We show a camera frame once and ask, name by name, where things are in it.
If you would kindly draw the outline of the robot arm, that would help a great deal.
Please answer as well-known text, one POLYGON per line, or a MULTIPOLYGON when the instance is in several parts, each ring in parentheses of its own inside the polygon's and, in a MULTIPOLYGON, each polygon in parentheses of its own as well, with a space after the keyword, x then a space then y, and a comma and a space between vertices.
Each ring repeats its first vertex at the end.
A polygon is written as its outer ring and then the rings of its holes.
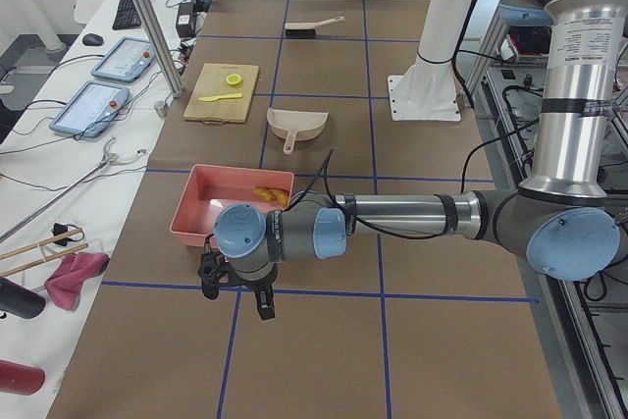
POLYGON ((205 297, 246 288, 260 318, 276 315, 274 284, 284 262, 345 254, 357 233, 406 240, 463 236, 499 246, 539 274, 584 282, 627 257, 627 231, 599 182, 603 134, 627 23, 627 0, 502 0, 523 23, 540 13, 550 29, 546 78, 531 173, 512 188, 457 193, 336 193, 322 163, 282 209, 249 203, 223 209, 206 237, 198 277, 205 297))

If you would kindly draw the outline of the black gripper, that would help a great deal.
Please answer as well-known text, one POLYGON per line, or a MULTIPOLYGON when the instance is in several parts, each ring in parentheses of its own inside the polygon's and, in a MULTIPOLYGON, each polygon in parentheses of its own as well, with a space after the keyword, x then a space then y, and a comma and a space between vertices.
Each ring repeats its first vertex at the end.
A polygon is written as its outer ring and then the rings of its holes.
POLYGON ((236 273, 235 268, 220 251, 211 251, 201 255, 198 276, 201 290, 205 297, 216 299, 220 288, 247 287, 255 294, 256 309, 261 320, 276 317, 274 291, 272 283, 278 276, 278 268, 272 265, 271 271, 258 281, 246 281, 236 273))

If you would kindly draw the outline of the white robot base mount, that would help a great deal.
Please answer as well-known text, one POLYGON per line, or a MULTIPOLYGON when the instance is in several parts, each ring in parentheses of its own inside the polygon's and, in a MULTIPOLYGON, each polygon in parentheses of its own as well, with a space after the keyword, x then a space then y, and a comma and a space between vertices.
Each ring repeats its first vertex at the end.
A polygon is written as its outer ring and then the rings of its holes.
POLYGON ((430 0, 416 60, 402 76, 388 77, 395 121, 458 122, 453 71, 458 40, 473 0, 430 0))

